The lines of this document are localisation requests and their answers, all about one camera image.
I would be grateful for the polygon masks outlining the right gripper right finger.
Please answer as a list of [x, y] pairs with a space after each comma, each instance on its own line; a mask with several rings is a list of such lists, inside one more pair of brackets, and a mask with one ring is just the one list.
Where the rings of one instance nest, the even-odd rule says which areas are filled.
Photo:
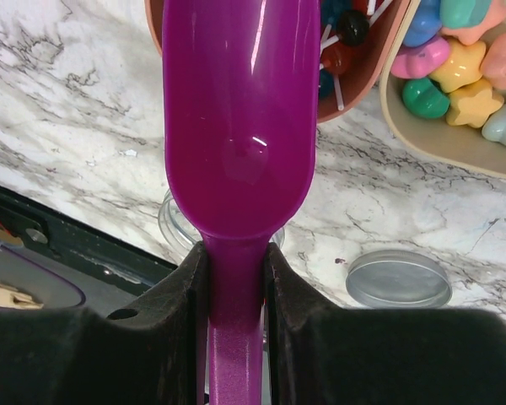
[[506, 325], [473, 309], [344, 309], [275, 244], [263, 262], [275, 404], [506, 404]]

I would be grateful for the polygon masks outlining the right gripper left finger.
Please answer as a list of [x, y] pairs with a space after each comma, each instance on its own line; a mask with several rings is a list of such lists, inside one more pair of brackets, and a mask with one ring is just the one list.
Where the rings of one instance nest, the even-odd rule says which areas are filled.
[[87, 307], [0, 310], [0, 404], [201, 404], [207, 252], [100, 316]]

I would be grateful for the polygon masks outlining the silver jar lid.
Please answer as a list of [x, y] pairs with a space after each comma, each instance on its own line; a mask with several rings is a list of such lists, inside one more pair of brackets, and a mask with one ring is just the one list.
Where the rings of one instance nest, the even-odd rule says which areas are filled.
[[403, 250], [358, 257], [348, 269], [346, 288], [370, 308], [439, 308], [452, 297], [447, 272], [436, 261]]

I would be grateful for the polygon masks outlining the clear glass jar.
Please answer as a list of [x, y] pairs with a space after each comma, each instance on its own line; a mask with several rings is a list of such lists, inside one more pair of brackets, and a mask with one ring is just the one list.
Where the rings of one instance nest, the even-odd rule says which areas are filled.
[[202, 241], [202, 234], [180, 211], [169, 188], [159, 208], [158, 224], [166, 242], [181, 259], [197, 242]]

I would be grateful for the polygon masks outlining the purple plastic scoop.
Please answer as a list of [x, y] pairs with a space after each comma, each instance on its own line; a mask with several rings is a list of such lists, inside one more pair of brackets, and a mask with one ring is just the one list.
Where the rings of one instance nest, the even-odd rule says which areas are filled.
[[209, 401], [258, 404], [262, 263], [315, 165], [320, 5], [167, 1], [165, 169], [210, 261]]

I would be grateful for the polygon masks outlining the tan tray of star candies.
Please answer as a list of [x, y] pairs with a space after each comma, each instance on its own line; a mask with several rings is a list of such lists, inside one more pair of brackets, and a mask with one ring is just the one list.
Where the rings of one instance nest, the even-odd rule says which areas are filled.
[[506, 179], [506, 1], [412, 1], [380, 100], [407, 146]]

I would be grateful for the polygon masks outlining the pink tray of lollipops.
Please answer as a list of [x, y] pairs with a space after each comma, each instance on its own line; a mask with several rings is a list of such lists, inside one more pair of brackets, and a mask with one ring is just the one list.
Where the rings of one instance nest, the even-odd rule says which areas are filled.
[[231, 132], [279, 116], [326, 122], [372, 88], [410, 4], [148, 1], [165, 117]]

